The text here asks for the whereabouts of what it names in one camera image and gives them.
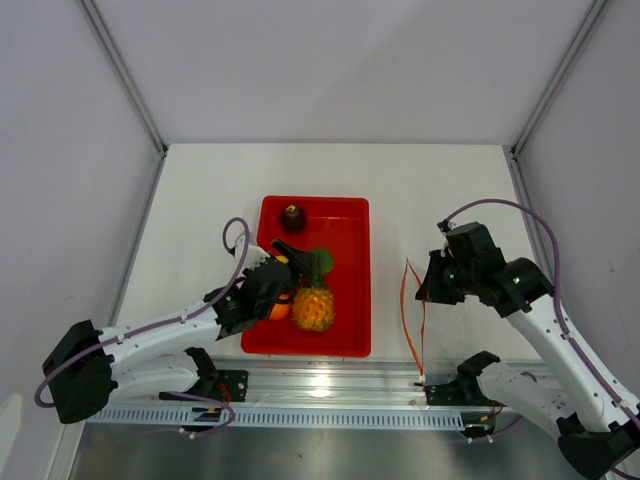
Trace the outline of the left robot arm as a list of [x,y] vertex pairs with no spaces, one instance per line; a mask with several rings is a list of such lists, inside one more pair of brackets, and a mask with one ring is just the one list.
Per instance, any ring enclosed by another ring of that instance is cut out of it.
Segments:
[[293,295],[314,264],[310,251],[276,239],[274,253],[238,239],[227,249],[237,263],[228,284],[201,301],[161,319],[119,328],[74,324],[43,363],[48,402],[63,424],[84,421],[119,398],[155,396],[169,400],[209,398],[215,367],[205,350],[267,319]]

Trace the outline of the clear zip top bag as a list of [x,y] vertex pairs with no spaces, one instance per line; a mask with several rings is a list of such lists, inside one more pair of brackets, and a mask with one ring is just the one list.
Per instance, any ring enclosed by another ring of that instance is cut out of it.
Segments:
[[399,289],[399,315],[410,357],[425,386],[437,374],[454,375],[457,365],[477,351],[477,338],[465,305],[416,300],[423,270],[406,258]]

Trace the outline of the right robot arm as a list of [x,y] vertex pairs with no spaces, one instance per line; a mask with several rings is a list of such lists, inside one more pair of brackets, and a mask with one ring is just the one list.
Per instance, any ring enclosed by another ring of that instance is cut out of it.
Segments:
[[603,477],[638,451],[638,396],[571,324],[556,291],[532,261],[506,262],[498,249],[431,251],[417,299],[455,305],[468,296],[494,309],[528,341],[562,392],[552,394],[482,351],[457,367],[452,384],[464,401],[493,400],[513,409],[551,436],[586,479]]

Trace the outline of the yellow pineapple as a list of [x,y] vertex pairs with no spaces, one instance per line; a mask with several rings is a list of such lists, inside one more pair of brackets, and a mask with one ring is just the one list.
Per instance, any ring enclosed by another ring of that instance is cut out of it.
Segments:
[[327,284],[328,275],[314,275],[311,269],[309,276],[302,279],[292,305],[292,321],[297,328],[324,332],[332,326],[335,319],[335,297]]

